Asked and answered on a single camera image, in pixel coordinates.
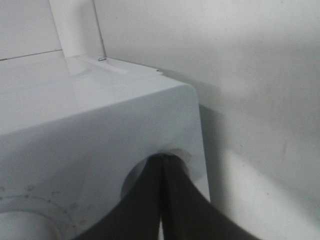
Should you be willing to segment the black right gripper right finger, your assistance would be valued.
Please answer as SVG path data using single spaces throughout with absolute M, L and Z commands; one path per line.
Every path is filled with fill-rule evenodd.
M 176 155 L 162 154 L 162 227 L 166 240 L 248 240 L 250 234 L 198 191 Z

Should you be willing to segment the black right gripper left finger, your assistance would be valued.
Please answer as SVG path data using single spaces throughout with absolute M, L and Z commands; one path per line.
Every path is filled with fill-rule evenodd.
M 150 156 L 134 186 L 77 240 L 157 240 L 161 220 L 163 158 Z

